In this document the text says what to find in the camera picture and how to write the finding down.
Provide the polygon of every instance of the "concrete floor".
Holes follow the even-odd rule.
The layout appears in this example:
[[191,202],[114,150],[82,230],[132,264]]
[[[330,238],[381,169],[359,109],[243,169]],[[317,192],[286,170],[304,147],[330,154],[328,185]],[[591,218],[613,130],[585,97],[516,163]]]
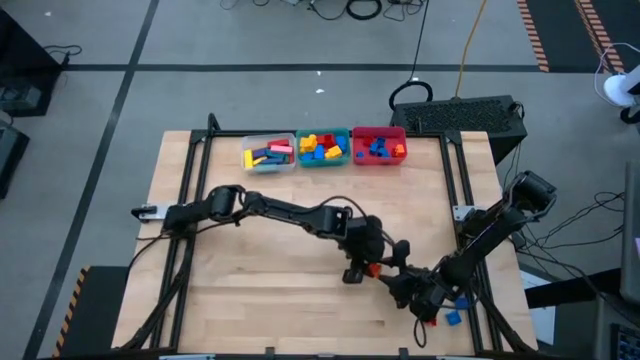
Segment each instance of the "concrete floor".
[[[84,52],[73,64],[127,64],[150,3],[8,0],[4,7],[42,45],[81,45]],[[328,15],[339,12],[342,3],[322,0],[318,7]],[[421,64],[460,61],[478,5],[474,0],[432,0]],[[325,22],[304,4],[291,7],[278,0],[263,8],[240,0],[231,11],[220,9],[217,0],[161,0],[139,61],[410,64],[419,26],[418,16],[404,23],[381,17]],[[515,2],[489,2],[468,63],[536,65]],[[164,131],[202,128],[209,112],[226,129],[386,125],[391,118],[388,95],[407,76],[393,71],[135,73],[40,356],[51,354],[79,269],[126,265],[131,259],[139,225],[129,209],[147,197]],[[457,73],[416,76],[433,86],[435,99],[453,96]],[[7,199],[0,203],[0,319],[11,324],[0,330],[0,353],[7,359],[24,353],[123,77],[121,71],[65,73],[45,117],[16,119],[31,143]],[[534,170],[559,189],[555,209],[532,226],[536,234],[591,204],[595,192],[623,190],[625,161],[640,151],[638,132],[596,97],[591,74],[468,72],[460,96],[503,94],[526,107],[529,137],[519,169]],[[398,101],[423,97],[408,91]],[[504,161],[498,167],[501,177],[508,166]],[[621,223],[621,214],[596,210],[552,242],[595,240]],[[552,253],[596,272],[619,265],[620,240]],[[521,260],[537,266],[526,257]],[[568,276],[562,269],[547,268],[554,276]]]

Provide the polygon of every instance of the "wooden table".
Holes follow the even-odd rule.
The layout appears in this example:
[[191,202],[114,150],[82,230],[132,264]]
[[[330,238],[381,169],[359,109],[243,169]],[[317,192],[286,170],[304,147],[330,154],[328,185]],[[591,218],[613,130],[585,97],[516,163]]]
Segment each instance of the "wooden table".
[[[189,132],[166,132],[149,192],[149,203],[175,203]],[[467,167],[476,205],[500,199],[485,133],[463,133]],[[200,152],[194,164],[199,164]],[[249,176],[240,167],[240,138],[215,138],[205,195],[215,186],[241,184],[264,195],[312,206],[332,195],[354,199],[382,219],[397,240],[411,242],[409,263],[432,267],[455,250],[455,237],[437,139],[407,139],[408,158],[401,166],[302,169],[282,175]],[[455,152],[450,157],[458,199]],[[197,166],[190,186],[195,192]],[[158,234],[160,223],[142,225],[140,236]],[[113,346],[126,342],[158,300],[169,241],[149,249],[135,264],[124,295]],[[138,250],[144,243],[138,244]],[[440,311],[438,326],[428,327],[428,345],[413,339],[414,316],[398,310],[387,288],[372,279],[360,285],[341,282],[348,268],[336,244],[302,229],[264,218],[248,218],[240,227],[223,226],[198,235],[180,352],[393,355],[406,347],[412,355],[473,354],[466,313],[451,327]],[[513,245],[503,242],[487,258],[495,303],[523,340],[536,339]],[[478,304],[485,349],[491,349],[484,311]],[[165,318],[162,344],[168,344],[173,318]]]

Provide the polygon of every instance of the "metal bracket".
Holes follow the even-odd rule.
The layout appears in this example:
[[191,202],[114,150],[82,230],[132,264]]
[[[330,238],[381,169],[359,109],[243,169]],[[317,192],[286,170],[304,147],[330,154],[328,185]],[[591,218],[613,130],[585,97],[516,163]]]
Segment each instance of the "metal bracket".
[[171,205],[144,204],[141,207],[131,209],[131,215],[142,223],[147,223],[150,220],[164,220],[169,206]]
[[478,206],[473,206],[473,205],[458,205],[458,206],[454,206],[453,207],[453,218],[456,221],[463,221],[465,217],[467,217],[467,214],[469,214],[471,211],[475,211],[475,210],[484,210],[481,209]]

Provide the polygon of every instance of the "teal plastic bin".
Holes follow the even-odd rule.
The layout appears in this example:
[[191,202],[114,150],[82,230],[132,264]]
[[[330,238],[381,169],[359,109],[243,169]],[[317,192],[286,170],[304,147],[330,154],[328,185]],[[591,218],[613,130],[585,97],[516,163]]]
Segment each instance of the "teal plastic bin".
[[[337,159],[302,160],[302,154],[300,154],[300,152],[298,151],[300,150],[300,139],[303,137],[308,137],[311,134],[333,134],[336,137],[344,136],[347,139],[347,151],[344,151],[342,153],[342,156]],[[346,128],[298,130],[296,131],[296,146],[298,162],[302,167],[340,166],[348,163],[349,159],[351,159],[351,139],[349,138],[349,129]]]

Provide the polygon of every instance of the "orange and black caution tape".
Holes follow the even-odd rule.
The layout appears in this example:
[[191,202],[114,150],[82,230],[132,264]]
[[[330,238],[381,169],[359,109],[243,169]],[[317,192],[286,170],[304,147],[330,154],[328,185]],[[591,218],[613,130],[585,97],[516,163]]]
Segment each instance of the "orange and black caution tape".
[[536,25],[533,23],[533,19],[531,18],[529,6],[527,6],[527,0],[518,0],[518,8],[520,9],[520,15],[524,21],[524,27],[527,29],[527,35],[531,41],[531,46],[533,47],[536,60],[538,61],[538,67],[541,71],[549,72],[549,61],[547,61],[547,56],[542,48],[538,31],[536,31]]
[[[585,28],[589,33],[589,37],[594,44],[596,52],[599,57],[602,57],[602,54],[606,49],[611,46],[611,39],[602,25],[602,21],[600,21],[600,17],[596,13],[596,10],[593,8],[591,0],[574,1],[578,12],[580,13],[580,17],[582,17]],[[613,66],[615,71],[624,72],[624,64],[620,60],[620,56],[615,48],[611,48],[607,51],[606,59]],[[606,70],[610,70],[606,62],[604,63],[604,68]]]
[[64,345],[64,338],[67,333],[69,333],[69,326],[71,325],[71,319],[73,319],[73,311],[78,304],[80,291],[82,290],[82,284],[84,283],[84,279],[89,272],[89,268],[90,266],[85,266],[80,270],[80,274],[78,274],[78,280],[76,280],[76,286],[73,289],[73,294],[71,295],[71,300],[69,301],[69,308],[67,309],[67,313],[64,316],[64,321],[62,322],[62,327],[60,328],[60,334],[58,335],[56,348],[53,350],[52,357],[60,357],[62,346]]

